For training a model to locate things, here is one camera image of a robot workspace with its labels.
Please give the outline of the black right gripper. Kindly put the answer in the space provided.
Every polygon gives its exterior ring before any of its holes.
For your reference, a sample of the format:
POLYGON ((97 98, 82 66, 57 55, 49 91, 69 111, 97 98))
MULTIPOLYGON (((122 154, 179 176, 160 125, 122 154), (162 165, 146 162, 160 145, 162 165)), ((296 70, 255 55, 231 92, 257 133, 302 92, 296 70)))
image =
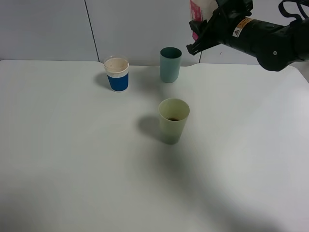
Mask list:
POLYGON ((249 18, 253 9, 252 0, 218 0, 218 8, 213 12, 209 22, 194 21, 189 22, 190 29, 194 34, 200 36, 206 30, 206 37, 199 37, 193 44, 186 46, 189 54, 196 55, 199 52, 215 47, 219 44, 227 44, 231 36, 238 37, 245 22, 249 18))

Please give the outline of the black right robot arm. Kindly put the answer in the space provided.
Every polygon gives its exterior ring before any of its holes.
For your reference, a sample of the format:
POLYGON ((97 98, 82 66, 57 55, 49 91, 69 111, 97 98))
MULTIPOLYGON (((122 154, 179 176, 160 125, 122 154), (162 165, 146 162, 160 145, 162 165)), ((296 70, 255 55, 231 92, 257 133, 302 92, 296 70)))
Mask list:
POLYGON ((251 0, 219 0, 209 20, 190 21, 197 39, 187 50, 195 55, 223 44, 255 57, 264 69, 276 72, 291 63, 308 61, 309 17, 302 7, 309 2, 295 1, 299 14, 287 12, 284 3, 278 5, 281 15, 294 18, 287 26, 251 18, 251 0))

